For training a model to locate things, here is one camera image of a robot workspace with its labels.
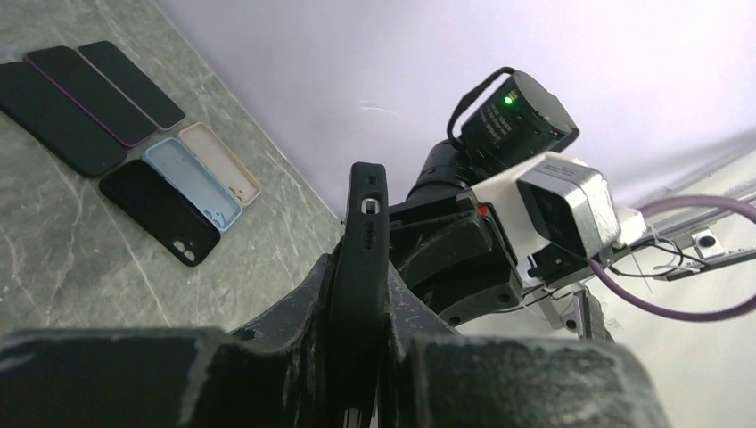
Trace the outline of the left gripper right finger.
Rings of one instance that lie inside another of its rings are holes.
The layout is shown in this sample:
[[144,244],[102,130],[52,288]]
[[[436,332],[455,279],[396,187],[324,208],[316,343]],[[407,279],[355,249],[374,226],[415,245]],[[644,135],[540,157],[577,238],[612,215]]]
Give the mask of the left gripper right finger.
[[384,427],[667,427],[653,382],[603,341],[464,336],[388,271]]

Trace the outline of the black phone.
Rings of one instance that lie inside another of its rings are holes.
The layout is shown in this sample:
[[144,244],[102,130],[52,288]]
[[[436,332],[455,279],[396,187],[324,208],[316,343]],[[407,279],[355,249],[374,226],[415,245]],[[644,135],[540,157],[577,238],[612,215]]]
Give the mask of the black phone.
[[107,131],[25,62],[1,65],[1,111],[82,177],[99,177],[127,157]]

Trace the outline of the light blue phone case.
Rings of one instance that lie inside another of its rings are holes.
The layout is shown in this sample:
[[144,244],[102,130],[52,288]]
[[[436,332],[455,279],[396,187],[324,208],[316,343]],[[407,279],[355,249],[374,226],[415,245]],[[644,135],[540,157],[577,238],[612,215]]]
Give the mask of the light blue phone case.
[[141,159],[189,200],[221,233],[242,214],[242,205],[180,140],[169,137],[147,148]]

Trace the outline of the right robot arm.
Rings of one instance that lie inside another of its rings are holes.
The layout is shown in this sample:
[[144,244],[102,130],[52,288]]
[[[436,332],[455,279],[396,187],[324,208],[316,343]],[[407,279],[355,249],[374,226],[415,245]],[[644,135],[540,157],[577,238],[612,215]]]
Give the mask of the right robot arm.
[[561,152],[579,128],[529,74],[494,71],[462,97],[404,202],[390,208],[390,261],[407,288],[451,326],[516,309],[531,295],[517,270],[530,232],[505,173]]

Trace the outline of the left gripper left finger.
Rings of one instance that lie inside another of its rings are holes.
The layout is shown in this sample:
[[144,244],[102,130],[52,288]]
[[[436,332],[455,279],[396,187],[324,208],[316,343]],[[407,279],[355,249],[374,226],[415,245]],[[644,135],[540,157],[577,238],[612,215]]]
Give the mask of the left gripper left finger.
[[4,427],[324,427],[334,259],[231,333],[32,329],[1,339]]

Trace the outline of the phone with purple frame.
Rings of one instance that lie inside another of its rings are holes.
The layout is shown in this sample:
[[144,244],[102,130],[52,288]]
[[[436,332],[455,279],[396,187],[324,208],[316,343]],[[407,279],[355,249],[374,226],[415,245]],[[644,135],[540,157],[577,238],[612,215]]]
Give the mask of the phone with purple frame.
[[157,127],[74,49],[58,45],[24,59],[62,90],[119,143],[135,147]]

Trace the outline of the beige phone case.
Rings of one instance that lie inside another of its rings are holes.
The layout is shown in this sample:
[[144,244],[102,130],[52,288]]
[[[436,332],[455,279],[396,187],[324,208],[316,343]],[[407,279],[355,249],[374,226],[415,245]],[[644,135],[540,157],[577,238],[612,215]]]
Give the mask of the beige phone case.
[[260,196],[262,186],[257,178],[209,126],[197,122],[177,135],[243,207]]

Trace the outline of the black phone case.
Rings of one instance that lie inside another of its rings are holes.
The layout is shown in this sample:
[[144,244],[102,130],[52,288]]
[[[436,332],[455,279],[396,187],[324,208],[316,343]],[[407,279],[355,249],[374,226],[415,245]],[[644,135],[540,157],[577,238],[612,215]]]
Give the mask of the black phone case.
[[166,178],[142,160],[103,177],[98,188],[185,266],[199,266],[221,234]]
[[330,302],[328,424],[367,427],[374,408],[389,265],[386,171],[356,162]]

